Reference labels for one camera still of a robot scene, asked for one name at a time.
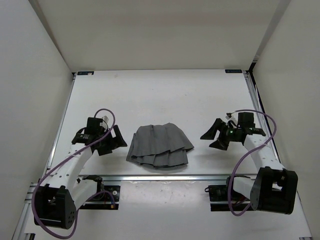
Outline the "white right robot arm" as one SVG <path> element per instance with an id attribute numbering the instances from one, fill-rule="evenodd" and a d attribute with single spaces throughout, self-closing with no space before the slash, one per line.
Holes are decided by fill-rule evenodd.
<path id="1" fill-rule="evenodd" d="M 211 140 L 211 148 L 226 151 L 231 142 L 239 142 L 246 148 L 226 180 L 224 193 L 230 212 L 239 217 L 247 210 L 291 214 L 294 209 L 298 176 L 274 160 L 267 148 L 272 140 L 256 127 L 254 114 L 239 112 L 237 123 L 224 122 L 217 118 L 201 140 Z M 243 160 L 251 156 L 258 170 L 254 180 L 237 175 L 236 171 Z"/>

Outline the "aluminium table edge rail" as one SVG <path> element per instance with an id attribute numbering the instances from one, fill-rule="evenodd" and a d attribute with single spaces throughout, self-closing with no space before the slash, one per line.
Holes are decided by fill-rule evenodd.
<path id="1" fill-rule="evenodd" d="M 229 174 L 99 175 L 104 181 L 222 181 Z"/>

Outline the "white front cover panel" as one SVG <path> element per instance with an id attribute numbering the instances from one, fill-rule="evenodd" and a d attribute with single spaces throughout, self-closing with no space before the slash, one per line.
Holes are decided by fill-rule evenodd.
<path id="1" fill-rule="evenodd" d="M 290 215 L 211 211 L 207 181 L 124 181 L 117 210 L 79 211 L 74 240 L 298 240 L 311 237 L 302 206 Z"/>

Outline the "grey pleated skirt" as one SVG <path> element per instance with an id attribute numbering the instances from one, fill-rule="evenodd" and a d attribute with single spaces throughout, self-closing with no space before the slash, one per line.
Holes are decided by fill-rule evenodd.
<path id="1" fill-rule="evenodd" d="M 175 124 L 140 126 L 133 134 L 126 161 L 155 169 L 174 168 L 189 163 L 187 152 L 194 145 Z"/>

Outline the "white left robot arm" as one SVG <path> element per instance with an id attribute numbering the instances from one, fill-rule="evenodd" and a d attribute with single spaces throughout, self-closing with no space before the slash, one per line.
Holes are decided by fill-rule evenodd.
<path id="1" fill-rule="evenodd" d="M 66 159 L 39 180 L 33 192 L 34 223 L 46 231 L 50 227 L 68 230 L 75 226 L 81 206 L 90 199 L 100 200 L 105 194 L 100 176 L 79 176 L 83 167 L 94 152 L 103 156 L 126 146 L 118 125 L 98 123 L 79 130 Z"/>

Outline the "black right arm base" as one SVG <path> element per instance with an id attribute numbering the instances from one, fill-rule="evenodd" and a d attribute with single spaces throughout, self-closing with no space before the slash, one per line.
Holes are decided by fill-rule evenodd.
<path id="1" fill-rule="evenodd" d="M 228 205 L 228 183 L 229 175 L 208 175 L 205 180 L 208 181 L 204 192 L 209 197 L 211 212 L 229 212 Z M 231 205 L 235 212 L 241 212 L 247 205 L 249 208 L 247 212 L 254 211 L 250 205 L 250 200 L 241 193 L 231 191 Z"/>

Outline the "blue right corner label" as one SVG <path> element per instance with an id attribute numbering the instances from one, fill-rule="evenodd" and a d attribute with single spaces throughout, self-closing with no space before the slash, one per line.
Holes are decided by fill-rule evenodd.
<path id="1" fill-rule="evenodd" d="M 225 69 L 226 74 L 242 74 L 243 71 L 241 69 Z"/>

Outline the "blue corner label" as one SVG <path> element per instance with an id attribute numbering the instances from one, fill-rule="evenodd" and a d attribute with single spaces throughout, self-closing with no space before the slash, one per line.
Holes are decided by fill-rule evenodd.
<path id="1" fill-rule="evenodd" d="M 95 72 L 94 71 L 78 71 L 78 76 L 92 76 Z"/>
<path id="2" fill-rule="evenodd" d="M 241 69 L 225 69 L 226 74 L 242 74 L 243 71 Z"/>

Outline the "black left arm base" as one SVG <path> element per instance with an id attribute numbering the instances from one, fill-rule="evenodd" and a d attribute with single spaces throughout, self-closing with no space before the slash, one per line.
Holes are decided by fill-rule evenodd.
<path id="1" fill-rule="evenodd" d="M 78 177 L 72 190 L 77 210 L 118 210 L 120 185 L 107 185 L 99 175 Z"/>

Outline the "blue left corner label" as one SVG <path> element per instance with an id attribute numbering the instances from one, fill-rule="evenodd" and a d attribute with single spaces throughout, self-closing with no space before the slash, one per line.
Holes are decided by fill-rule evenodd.
<path id="1" fill-rule="evenodd" d="M 92 76 L 95 72 L 94 71 L 78 71 L 78 76 Z"/>

